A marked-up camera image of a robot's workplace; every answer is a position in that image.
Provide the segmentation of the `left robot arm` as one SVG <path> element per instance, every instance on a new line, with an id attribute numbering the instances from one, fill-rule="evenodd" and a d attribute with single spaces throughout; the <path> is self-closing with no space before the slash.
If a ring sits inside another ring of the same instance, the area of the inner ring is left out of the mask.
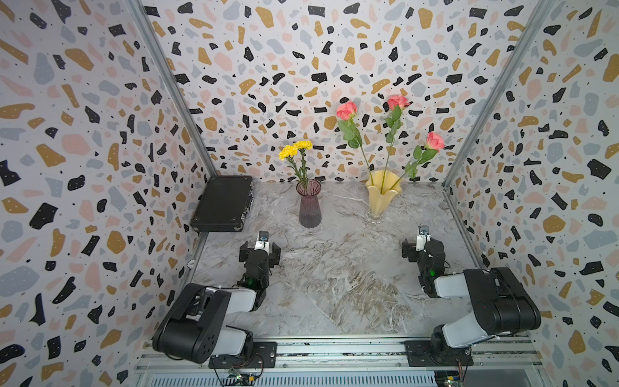
<path id="1" fill-rule="evenodd" d="M 226 324 L 228 316 L 257 311 L 266 298 L 271 270 L 281 249 L 260 232 L 256 243 L 240 247 L 245 274 L 233 287 L 186 285 L 152 338 L 155 351 L 177 361 L 211 368 L 249 366 L 258 359 L 253 333 Z"/>

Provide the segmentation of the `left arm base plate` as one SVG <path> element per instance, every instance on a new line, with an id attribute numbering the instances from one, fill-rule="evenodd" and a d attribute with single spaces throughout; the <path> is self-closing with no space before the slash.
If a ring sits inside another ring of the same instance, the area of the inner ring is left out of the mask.
<path id="1" fill-rule="evenodd" d="M 277 361 L 277 342 L 259 341 L 246 346 L 239 355 L 211 356 L 210 369 L 274 369 Z"/>

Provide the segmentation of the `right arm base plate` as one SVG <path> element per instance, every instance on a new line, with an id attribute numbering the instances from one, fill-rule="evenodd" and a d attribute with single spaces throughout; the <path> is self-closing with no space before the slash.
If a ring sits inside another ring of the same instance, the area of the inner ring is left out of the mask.
<path id="1" fill-rule="evenodd" d="M 409 367 L 473 366 L 471 348 L 451 348 L 430 340 L 404 342 Z"/>

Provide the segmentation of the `yellow flower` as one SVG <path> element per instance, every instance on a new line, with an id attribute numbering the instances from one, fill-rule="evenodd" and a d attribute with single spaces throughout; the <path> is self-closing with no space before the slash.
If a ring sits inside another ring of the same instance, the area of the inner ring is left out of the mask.
<path id="1" fill-rule="evenodd" d="M 295 143 L 293 147 L 296 150 L 296 154 L 300 156 L 299 166 L 297 168 L 297 176 L 301 186 L 306 190 L 309 184 L 309 178 L 307 177 L 306 168 L 306 152 L 313 148 L 312 143 L 309 140 L 303 140 Z"/>
<path id="2" fill-rule="evenodd" d="M 300 156 L 296 154 L 296 150 L 293 145 L 286 145 L 279 153 L 279 159 L 290 164 L 290 167 L 293 169 L 294 174 L 298 179 L 297 168 L 299 166 Z"/>

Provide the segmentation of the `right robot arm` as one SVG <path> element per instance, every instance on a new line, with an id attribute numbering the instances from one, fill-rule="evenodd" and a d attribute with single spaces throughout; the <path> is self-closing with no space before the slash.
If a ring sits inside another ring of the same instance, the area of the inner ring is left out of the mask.
<path id="1" fill-rule="evenodd" d="M 540 327 L 541 312 L 511 269 L 465 269 L 447 274 L 444 245 L 429 235 L 418 235 L 414 243 L 404 241 L 401 250 L 404 258 L 418 266 L 418 281 L 427 296 L 467 298 L 472 305 L 466 316 L 435 328 L 429 347 L 432 356 Z"/>

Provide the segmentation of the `pink rose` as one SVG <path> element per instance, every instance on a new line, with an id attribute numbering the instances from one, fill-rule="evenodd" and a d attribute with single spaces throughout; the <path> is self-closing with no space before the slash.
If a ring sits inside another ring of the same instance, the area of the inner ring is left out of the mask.
<path id="1" fill-rule="evenodd" d="M 382 194 L 388 191 L 388 189 L 385 187 L 385 182 L 386 182 L 386 177 L 387 177 L 389 158 L 391 156 L 390 152 L 395 143 L 396 134 L 402 127 L 401 118 L 402 118 L 404 109 L 407 107 L 407 105 L 408 105 L 407 99 L 401 95 L 393 95 L 388 99 L 389 114 L 387 118 L 385 119 L 385 123 L 387 124 L 389 128 L 389 132 L 386 135 L 388 156 L 387 156 L 387 161 L 385 162 L 383 178 L 382 178 L 382 182 L 380 185 L 380 192 Z"/>
<path id="2" fill-rule="evenodd" d="M 435 132 L 430 132 L 427 136 L 424 146 L 416 146 L 413 151 L 413 160 L 409 161 L 404 173 L 389 187 L 389 190 L 394 190 L 403 177 L 413 179 L 417 176 L 418 167 L 431 161 L 442 149 L 445 148 L 445 143 L 441 135 Z"/>
<path id="3" fill-rule="evenodd" d="M 339 130 L 343 132 L 343 139 L 348 144 L 348 146 L 350 148 L 359 149 L 361 151 L 362 157 L 364 159 L 364 164 L 368 169 L 370 182 L 373 185 L 374 179 L 372 175 L 372 170 L 363 149 L 364 141 L 359 129 L 356 127 L 356 124 L 354 122 L 354 118 L 357 116 L 357 112 L 358 108 L 353 101 L 348 101 L 341 104 L 336 111 L 336 116 L 338 118 L 338 127 Z"/>

